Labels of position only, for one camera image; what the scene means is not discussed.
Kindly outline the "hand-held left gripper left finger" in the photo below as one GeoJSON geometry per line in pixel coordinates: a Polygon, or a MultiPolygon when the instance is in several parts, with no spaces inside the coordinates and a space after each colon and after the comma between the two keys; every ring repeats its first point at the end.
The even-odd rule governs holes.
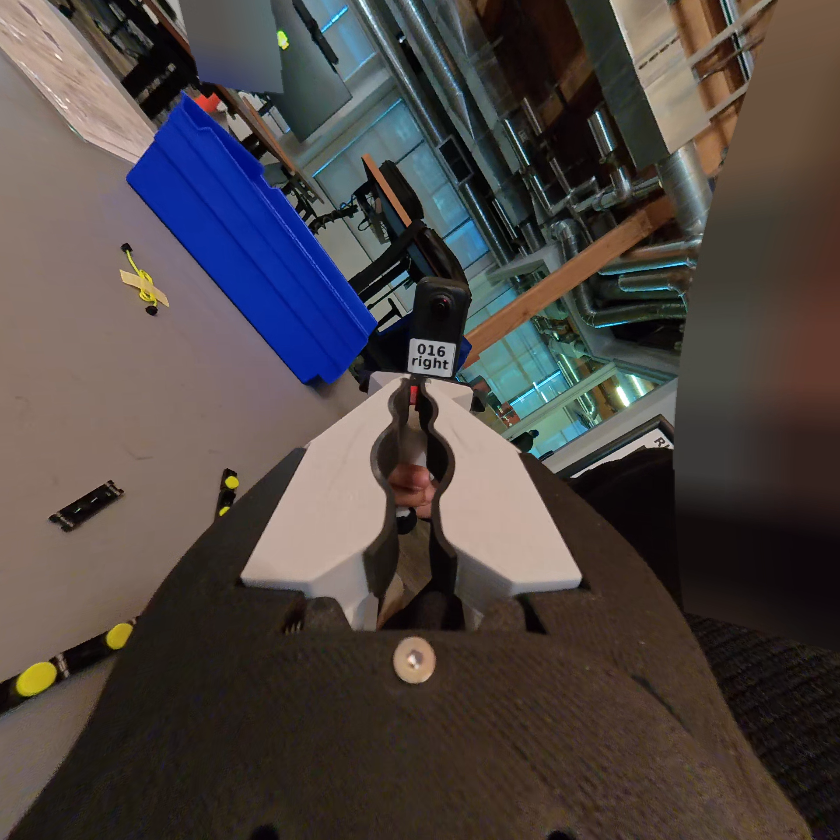
{"type": "Polygon", "coordinates": [[[328,597],[373,631],[396,572],[403,382],[391,383],[307,446],[241,573],[249,587],[328,597]]]}

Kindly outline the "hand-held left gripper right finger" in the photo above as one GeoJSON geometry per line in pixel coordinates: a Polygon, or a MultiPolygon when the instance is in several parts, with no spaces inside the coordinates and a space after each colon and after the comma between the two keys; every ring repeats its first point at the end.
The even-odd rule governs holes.
{"type": "Polygon", "coordinates": [[[427,434],[445,456],[431,471],[436,571],[466,627],[477,629],[498,602],[578,589],[582,572],[522,454],[472,413],[436,412],[427,434]]]}

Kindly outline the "black lego assembly yellow studs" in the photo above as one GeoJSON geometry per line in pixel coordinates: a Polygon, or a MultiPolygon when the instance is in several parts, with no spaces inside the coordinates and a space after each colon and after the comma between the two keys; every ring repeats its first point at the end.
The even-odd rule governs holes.
{"type": "Polygon", "coordinates": [[[95,637],[38,661],[1,685],[1,714],[25,704],[47,690],[118,653],[128,643],[140,617],[116,623],[95,637]]]}

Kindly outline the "person's right forearm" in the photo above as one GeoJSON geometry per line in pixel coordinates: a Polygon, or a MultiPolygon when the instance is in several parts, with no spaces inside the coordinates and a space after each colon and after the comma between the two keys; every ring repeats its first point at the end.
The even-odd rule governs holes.
{"type": "Polygon", "coordinates": [[[673,451],[640,448],[567,484],[677,604],[765,769],[820,839],[839,838],[839,654],[683,609],[673,451]]]}

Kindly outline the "black flat lego plate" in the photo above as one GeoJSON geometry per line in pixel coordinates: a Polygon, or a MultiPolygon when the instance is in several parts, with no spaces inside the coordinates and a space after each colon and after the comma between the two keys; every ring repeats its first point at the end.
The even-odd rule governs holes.
{"type": "Polygon", "coordinates": [[[124,490],[109,480],[51,514],[48,522],[54,523],[63,532],[75,531],[120,499],[123,494],[124,490]]]}

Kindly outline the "person's right hand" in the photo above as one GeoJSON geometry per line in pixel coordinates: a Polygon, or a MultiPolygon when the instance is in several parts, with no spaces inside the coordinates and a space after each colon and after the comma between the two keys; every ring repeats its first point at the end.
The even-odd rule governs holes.
{"type": "Polygon", "coordinates": [[[429,518],[438,483],[424,466],[402,464],[388,478],[395,505],[414,509],[420,518],[429,518]]]}

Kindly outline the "black office chair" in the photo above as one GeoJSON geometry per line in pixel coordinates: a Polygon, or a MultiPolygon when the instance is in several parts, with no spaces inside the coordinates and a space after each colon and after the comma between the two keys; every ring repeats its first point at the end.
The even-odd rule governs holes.
{"type": "Polygon", "coordinates": [[[453,280],[468,286],[466,274],[454,252],[432,228],[423,226],[409,249],[420,278],[453,280]]]}

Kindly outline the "black framed white sign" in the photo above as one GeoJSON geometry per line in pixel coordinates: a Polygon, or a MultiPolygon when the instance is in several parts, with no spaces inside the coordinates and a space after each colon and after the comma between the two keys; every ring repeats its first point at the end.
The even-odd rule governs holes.
{"type": "Polygon", "coordinates": [[[672,449],[674,443],[673,424],[659,414],[615,437],[614,440],[591,449],[581,457],[572,458],[571,455],[562,455],[558,451],[541,462],[559,478],[572,479],[639,450],[672,449]]]}

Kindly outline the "wooden ceiling beam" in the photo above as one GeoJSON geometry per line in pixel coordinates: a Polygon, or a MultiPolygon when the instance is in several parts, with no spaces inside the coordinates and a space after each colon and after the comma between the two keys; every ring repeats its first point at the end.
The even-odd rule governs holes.
{"type": "Polygon", "coordinates": [[[610,261],[637,246],[675,216],[675,206],[670,198],[661,196],[586,246],[579,255],[472,329],[466,335],[471,350],[464,366],[475,364],[483,351],[538,315],[550,303],[572,291],[610,261]]]}

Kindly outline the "blue plastic bin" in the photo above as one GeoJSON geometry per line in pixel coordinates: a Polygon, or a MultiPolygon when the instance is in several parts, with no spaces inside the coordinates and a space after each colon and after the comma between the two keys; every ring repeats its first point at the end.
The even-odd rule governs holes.
{"type": "Polygon", "coordinates": [[[336,382],[376,320],[264,167],[186,94],[127,183],[303,384],[336,382]]]}

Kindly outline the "long wooden background table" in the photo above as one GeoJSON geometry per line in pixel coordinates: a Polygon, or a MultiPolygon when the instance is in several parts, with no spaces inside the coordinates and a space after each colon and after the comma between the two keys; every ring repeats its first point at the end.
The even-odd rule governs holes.
{"type": "Polygon", "coordinates": [[[307,199],[320,202],[324,201],[320,192],[298,170],[285,151],[280,147],[277,137],[270,131],[269,126],[259,115],[258,111],[247,100],[242,99],[235,90],[216,84],[211,84],[210,87],[214,89],[227,109],[238,115],[248,125],[252,134],[259,139],[262,146],[277,158],[277,161],[281,163],[286,172],[289,181],[294,186],[300,186],[307,199]]]}

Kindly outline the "grey printed paper sheet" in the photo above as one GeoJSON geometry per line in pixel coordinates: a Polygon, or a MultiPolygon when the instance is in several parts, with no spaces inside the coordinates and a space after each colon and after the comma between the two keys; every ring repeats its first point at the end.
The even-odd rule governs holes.
{"type": "Polygon", "coordinates": [[[48,2],[2,1],[1,49],[84,141],[131,165],[150,147],[153,123],[48,2]]]}

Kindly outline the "grey wall screen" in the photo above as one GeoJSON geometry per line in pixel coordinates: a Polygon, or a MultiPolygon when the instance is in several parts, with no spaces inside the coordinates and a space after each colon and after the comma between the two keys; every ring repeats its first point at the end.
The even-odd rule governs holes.
{"type": "Polygon", "coordinates": [[[347,106],[351,78],[372,57],[350,2],[272,1],[283,91],[268,100],[302,142],[347,106]]]}

